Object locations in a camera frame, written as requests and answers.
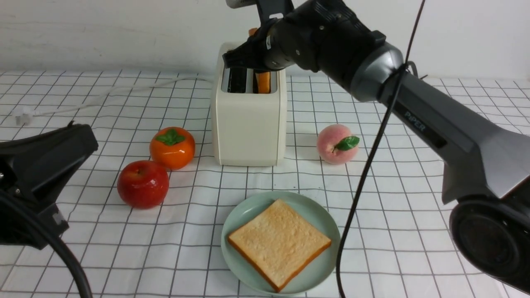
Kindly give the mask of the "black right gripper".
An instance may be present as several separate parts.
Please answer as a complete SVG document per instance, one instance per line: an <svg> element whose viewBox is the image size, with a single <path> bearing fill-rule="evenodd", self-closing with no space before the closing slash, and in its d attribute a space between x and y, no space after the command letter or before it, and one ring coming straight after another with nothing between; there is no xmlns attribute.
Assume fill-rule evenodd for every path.
<svg viewBox="0 0 530 298"><path fill-rule="evenodd" d="M257 73L297 65L348 90L363 62L385 44L385 35L369 30L342 0L308 0L265 22L223 59L227 68Z"/></svg>

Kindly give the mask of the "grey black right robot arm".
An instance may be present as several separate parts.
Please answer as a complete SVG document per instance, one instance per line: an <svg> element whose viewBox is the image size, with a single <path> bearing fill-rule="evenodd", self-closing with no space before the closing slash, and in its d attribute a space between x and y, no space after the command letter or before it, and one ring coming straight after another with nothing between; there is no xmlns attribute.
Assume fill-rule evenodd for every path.
<svg viewBox="0 0 530 298"><path fill-rule="evenodd" d="M477 269L526 294L529 272L530 140L505 130L418 78L415 64L369 30L342 0L228 0L255 5L260 27L224 53L226 68L264 73L291 65L322 71L360 102L387 108L364 166L336 261L340 297L343 247L372 160L393 113L444 161L442 201L457 249Z"/></svg>

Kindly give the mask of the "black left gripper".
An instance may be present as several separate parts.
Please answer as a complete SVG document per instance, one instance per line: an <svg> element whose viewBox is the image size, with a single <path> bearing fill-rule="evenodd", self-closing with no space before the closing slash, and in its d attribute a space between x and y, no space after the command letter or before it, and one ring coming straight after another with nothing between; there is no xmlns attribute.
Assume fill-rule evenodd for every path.
<svg viewBox="0 0 530 298"><path fill-rule="evenodd" d="M1 197L36 215L53 235L68 222L56 200L81 165L98 149L88 124L74 124L0 144Z"/></svg>

